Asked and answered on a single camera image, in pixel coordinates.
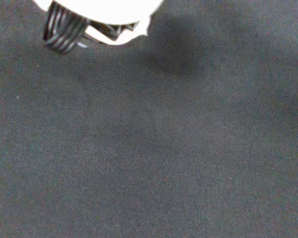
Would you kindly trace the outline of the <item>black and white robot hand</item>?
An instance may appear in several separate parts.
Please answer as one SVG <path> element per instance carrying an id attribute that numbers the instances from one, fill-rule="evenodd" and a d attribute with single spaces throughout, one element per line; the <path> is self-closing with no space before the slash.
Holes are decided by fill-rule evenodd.
<path id="1" fill-rule="evenodd" d="M 36 0 L 46 12 L 46 48 L 68 54 L 83 38 L 108 46 L 148 35 L 163 0 Z"/>

